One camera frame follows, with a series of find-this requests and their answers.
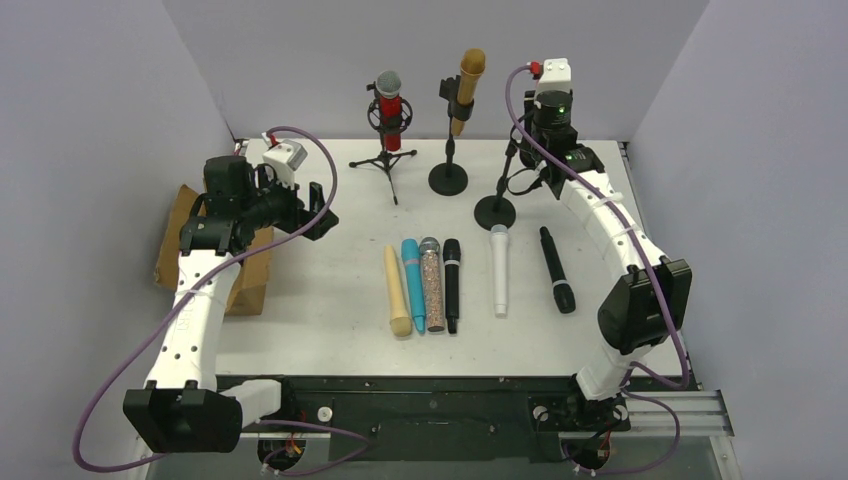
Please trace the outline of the black round-base shock-mount stand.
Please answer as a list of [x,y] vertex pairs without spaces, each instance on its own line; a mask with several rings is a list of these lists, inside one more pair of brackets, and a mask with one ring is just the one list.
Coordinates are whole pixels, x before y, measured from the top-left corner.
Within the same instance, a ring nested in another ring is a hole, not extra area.
[[505,161],[501,175],[496,182],[496,190],[493,195],[481,198],[474,208],[474,219],[477,224],[486,230],[496,225],[510,228],[514,225],[517,213],[512,202],[505,198],[508,186],[508,178],[512,161],[519,151],[520,141],[515,137],[515,131],[510,131],[509,141],[505,150]]

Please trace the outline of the blue microphone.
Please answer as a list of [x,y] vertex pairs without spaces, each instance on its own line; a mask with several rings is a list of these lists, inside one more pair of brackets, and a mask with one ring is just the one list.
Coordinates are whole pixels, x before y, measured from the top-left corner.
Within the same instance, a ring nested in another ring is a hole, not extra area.
[[420,252],[417,241],[407,238],[401,243],[401,259],[404,265],[409,297],[410,312],[415,329],[424,334],[426,331],[426,304],[421,277]]

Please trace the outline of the black clip microphone stand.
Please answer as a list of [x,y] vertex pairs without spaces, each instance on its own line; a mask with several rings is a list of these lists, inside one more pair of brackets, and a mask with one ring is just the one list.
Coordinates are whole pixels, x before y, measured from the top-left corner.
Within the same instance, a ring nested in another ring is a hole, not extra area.
[[461,76],[445,78],[440,83],[439,96],[448,101],[447,114],[449,119],[449,132],[445,142],[445,161],[433,167],[428,176],[429,187],[442,196],[456,196],[462,193],[468,185],[468,175],[465,169],[454,161],[456,144],[456,133],[454,124],[456,121],[462,123],[470,119],[474,101],[468,104],[459,102]]

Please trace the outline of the white microphone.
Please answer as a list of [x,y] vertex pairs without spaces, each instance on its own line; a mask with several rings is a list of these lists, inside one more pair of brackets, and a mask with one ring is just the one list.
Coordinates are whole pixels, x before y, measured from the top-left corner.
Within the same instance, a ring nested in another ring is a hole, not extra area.
[[490,247],[493,268],[493,308],[495,316],[505,318],[508,314],[508,251],[509,232],[503,224],[490,229]]

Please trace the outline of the brown cardboard box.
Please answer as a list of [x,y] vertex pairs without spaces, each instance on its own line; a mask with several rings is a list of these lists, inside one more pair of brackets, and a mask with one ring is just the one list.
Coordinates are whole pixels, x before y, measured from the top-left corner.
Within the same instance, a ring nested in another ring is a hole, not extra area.
[[[154,283],[172,292],[177,290],[179,232],[189,218],[199,193],[181,185],[172,203],[168,222],[154,268]],[[227,301],[227,316],[256,316],[264,308],[266,287],[270,278],[271,251],[247,258],[233,284]]]

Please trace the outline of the gold microphone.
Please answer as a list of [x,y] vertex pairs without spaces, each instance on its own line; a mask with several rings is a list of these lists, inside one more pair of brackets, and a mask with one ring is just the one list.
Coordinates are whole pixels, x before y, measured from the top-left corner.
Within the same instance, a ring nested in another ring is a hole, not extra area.
[[460,136],[470,119],[477,84],[486,68],[486,55],[482,49],[468,49],[460,62],[460,76],[456,99],[452,106],[451,134]]

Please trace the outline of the silver glitter microphone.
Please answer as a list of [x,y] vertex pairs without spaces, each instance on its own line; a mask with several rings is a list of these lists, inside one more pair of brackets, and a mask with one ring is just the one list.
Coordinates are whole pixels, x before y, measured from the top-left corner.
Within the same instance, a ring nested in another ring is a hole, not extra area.
[[441,278],[440,244],[434,237],[425,237],[419,244],[422,288],[426,308],[426,330],[442,332],[446,328]]

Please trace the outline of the black tripod shock-mount stand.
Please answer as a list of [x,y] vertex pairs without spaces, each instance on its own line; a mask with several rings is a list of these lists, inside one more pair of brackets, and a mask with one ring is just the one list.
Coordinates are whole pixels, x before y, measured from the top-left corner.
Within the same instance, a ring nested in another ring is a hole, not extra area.
[[378,134],[381,150],[376,157],[351,161],[348,166],[357,168],[372,165],[380,170],[388,180],[393,204],[397,206],[399,200],[393,183],[392,169],[400,159],[417,154],[415,149],[401,150],[402,134],[412,123],[413,110],[410,103],[399,94],[398,89],[386,90],[378,84],[378,81],[374,81],[366,86],[366,90],[373,94],[366,115],[369,126]]

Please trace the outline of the black microphone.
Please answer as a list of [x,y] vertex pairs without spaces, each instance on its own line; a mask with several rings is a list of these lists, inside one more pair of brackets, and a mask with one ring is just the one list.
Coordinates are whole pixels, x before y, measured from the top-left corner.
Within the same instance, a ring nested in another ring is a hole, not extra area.
[[575,296],[565,275],[555,241],[546,226],[541,226],[539,233],[555,305],[562,314],[573,313],[576,310]]
[[461,263],[461,247],[455,238],[446,239],[443,245],[444,265],[444,301],[447,329],[451,335],[458,330],[460,316],[459,268]]

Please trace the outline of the cream microphone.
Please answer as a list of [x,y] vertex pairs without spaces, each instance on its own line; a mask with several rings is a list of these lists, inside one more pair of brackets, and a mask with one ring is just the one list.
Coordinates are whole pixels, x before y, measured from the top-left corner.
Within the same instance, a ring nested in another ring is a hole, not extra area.
[[384,247],[383,262],[389,302],[389,326],[395,337],[407,337],[412,333],[412,319],[403,294],[396,252],[391,245]]

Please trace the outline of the red glitter microphone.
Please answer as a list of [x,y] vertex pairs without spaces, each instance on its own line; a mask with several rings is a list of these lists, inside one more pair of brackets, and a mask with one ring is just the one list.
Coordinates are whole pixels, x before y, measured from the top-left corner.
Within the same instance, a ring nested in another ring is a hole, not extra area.
[[381,72],[375,81],[380,121],[384,129],[384,141],[387,151],[395,152],[401,148],[402,98],[400,96],[401,79],[394,70]]

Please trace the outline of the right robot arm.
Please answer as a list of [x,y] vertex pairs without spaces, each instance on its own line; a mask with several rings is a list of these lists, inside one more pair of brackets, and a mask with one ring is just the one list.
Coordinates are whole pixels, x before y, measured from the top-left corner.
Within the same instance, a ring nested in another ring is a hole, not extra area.
[[599,156],[578,141],[572,103],[561,90],[525,93],[520,158],[537,174],[534,184],[575,215],[615,281],[597,311],[600,345],[576,375],[585,399],[606,400],[655,346],[679,342],[692,271],[656,247],[627,211]]

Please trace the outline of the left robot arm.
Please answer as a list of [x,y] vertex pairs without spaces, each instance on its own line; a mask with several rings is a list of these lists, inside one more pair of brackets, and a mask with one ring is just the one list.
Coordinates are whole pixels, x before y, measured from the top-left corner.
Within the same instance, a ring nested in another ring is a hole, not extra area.
[[216,356],[228,299],[257,232],[270,227],[318,240],[337,225],[322,187],[298,197],[299,154],[266,153],[258,166],[240,155],[204,166],[205,192],[179,232],[177,288],[156,361],[123,412],[155,453],[232,451],[242,430],[278,412],[278,380],[247,380],[218,390]]

